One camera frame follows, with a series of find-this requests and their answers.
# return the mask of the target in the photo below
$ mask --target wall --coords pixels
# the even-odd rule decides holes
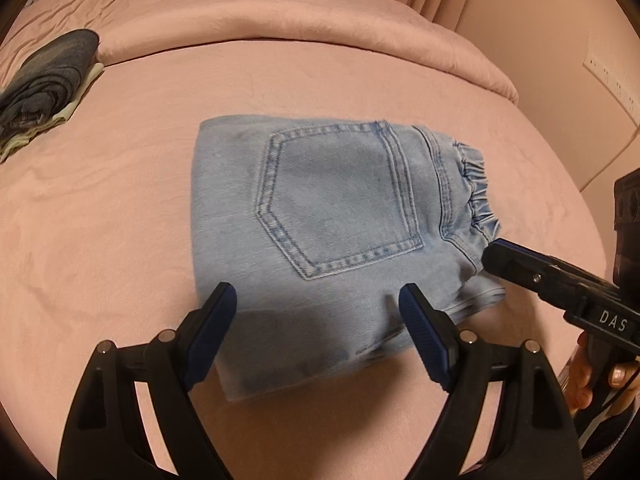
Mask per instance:
[[[613,254],[616,251],[616,232],[613,229],[614,200],[613,184],[621,176],[640,167],[640,128],[629,147],[606,168],[582,192],[582,196],[591,207],[602,243],[607,252],[607,277],[612,277]]]
[[[511,77],[578,188],[628,144],[634,122],[582,66],[590,45],[640,96],[640,38],[615,0],[467,0],[456,31]]]

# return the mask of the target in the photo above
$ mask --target wall outlet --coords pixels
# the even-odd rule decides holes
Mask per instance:
[[[640,125],[640,96],[632,95],[629,90],[622,86],[619,78],[616,74],[611,72],[603,62],[601,62],[591,52],[587,52],[587,57],[584,58],[582,63],[599,81],[606,86],[611,92],[616,101],[618,101],[622,107],[629,114],[629,117],[633,119],[636,126]]]

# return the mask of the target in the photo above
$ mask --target hand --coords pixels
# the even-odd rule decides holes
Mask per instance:
[[[615,365],[609,373],[610,386],[617,390],[622,388],[639,366],[640,364],[635,361]],[[591,381],[592,371],[591,364],[587,359],[587,333],[582,332],[578,338],[578,350],[569,366],[569,381],[564,391],[564,400],[572,415],[591,404],[593,393],[588,384]],[[635,378],[626,392],[612,404],[607,411],[606,418],[624,412],[634,401],[638,392],[640,392],[640,375]]]

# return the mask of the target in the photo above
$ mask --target light blue denim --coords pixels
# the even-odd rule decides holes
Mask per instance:
[[[242,399],[355,370],[412,345],[415,282],[455,322],[500,301],[481,272],[498,232],[481,153],[423,126],[227,116],[204,121],[192,173],[196,288],[238,292],[216,357]]]

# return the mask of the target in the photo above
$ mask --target pink bedsheet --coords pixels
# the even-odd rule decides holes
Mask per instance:
[[[261,0],[280,18],[252,0],[212,1],[41,0],[0,50],[1,85],[37,45],[90,25],[111,64],[67,124],[0,166],[0,400],[52,471],[95,344],[146,342],[197,306],[190,171],[207,118],[426,124],[482,150],[504,237],[604,272],[580,193],[508,79],[465,40],[387,0]],[[273,39],[228,41],[255,36]],[[178,48],[193,43],[209,44]],[[538,339],[559,371],[578,331],[517,287],[507,298],[467,324],[494,342]],[[497,395],[494,385],[468,463],[486,448]],[[213,372],[191,398],[237,480],[390,480],[409,471],[445,396],[410,350],[239,404]],[[148,432],[171,468],[152,421]]]

